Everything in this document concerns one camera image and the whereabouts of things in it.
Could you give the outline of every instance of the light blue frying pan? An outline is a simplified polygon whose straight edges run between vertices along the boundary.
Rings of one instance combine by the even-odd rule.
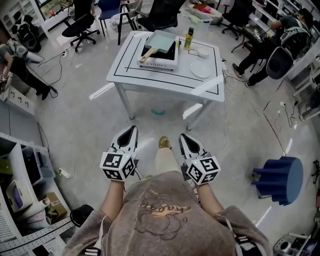
[[[155,54],[156,52],[166,54],[171,48],[175,39],[175,34],[164,32],[161,30],[154,31],[152,36],[150,36],[144,44],[144,46],[149,50],[141,57],[140,62],[144,63],[151,54]]]

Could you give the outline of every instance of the shoe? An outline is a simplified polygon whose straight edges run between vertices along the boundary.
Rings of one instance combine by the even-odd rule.
[[[246,87],[254,87],[256,84],[251,84],[250,81],[244,83]]]
[[[243,77],[243,73],[239,72],[239,67],[236,64],[232,64],[232,70],[235,72],[235,74],[239,77],[242,78]]]
[[[159,149],[163,149],[163,148],[169,148],[169,149],[171,149],[170,143],[169,143],[169,139],[168,139],[167,136],[162,136],[162,137],[159,139]]]
[[[42,98],[41,98],[41,100],[44,101],[44,100],[47,98],[50,90],[51,90],[51,89],[50,89],[50,87],[48,86],[48,87],[45,89],[45,91],[42,92]]]

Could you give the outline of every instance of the bottle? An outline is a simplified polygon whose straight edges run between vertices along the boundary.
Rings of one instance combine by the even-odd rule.
[[[185,42],[184,42],[184,49],[187,50],[187,51],[190,50],[193,34],[194,34],[194,28],[193,27],[189,27],[189,32],[188,32],[188,34],[186,34]]]

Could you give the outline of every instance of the wooden handle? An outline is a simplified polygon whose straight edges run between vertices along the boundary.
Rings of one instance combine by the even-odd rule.
[[[140,63],[145,63],[145,61],[150,57],[151,54],[155,54],[158,49],[150,48],[140,59]]]

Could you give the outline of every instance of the blue cylindrical object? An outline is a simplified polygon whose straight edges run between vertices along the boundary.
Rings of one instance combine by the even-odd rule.
[[[263,169],[254,168],[260,174],[259,181],[253,181],[262,196],[271,196],[279,205],[294,202],[301,190],[304,169],[299,158],[282,156],[279,160],[269,159]]]

